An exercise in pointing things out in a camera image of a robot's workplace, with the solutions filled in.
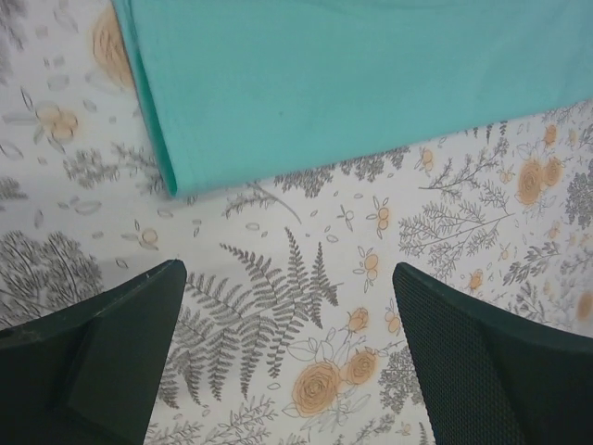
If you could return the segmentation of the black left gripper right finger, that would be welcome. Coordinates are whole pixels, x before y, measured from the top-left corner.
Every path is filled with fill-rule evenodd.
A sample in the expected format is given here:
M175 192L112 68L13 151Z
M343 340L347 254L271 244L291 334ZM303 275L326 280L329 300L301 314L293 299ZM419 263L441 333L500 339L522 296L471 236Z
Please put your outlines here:
M438 444L589 444L592 340L401 262L393 287Z

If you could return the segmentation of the teal t shirt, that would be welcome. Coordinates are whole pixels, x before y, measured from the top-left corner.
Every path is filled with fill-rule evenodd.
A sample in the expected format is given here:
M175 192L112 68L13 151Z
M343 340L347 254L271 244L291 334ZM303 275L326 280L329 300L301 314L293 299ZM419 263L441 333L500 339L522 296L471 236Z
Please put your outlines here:
M182 197L592 95L588 1L117 1Z

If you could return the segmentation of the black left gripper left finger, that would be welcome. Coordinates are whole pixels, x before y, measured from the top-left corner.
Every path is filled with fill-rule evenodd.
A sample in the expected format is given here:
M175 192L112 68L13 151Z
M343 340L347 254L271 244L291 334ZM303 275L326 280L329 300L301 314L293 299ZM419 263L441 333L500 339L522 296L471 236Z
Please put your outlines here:
M2 330L2 443L143 443L185 279L182 261L164 261Z

